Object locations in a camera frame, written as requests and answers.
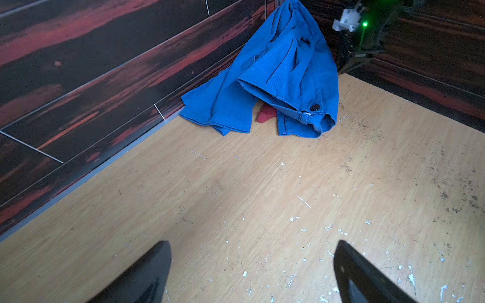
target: blue pants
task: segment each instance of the blue pants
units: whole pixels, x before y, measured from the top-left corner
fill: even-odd
[[[183,95],[180,116],[224,136],[249,133],[258,99],[277,109],[281,136],[318,138],[336,123],[337,67],[317,22],[298,0],[278,7],[229,68]]]

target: red cloth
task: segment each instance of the red cloth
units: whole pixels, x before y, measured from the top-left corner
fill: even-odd
[[[264,103],[259,110],[258,118],[256,120],[259,123],[264,123],[274,117],[276,117],[276,109],[268,103]]]

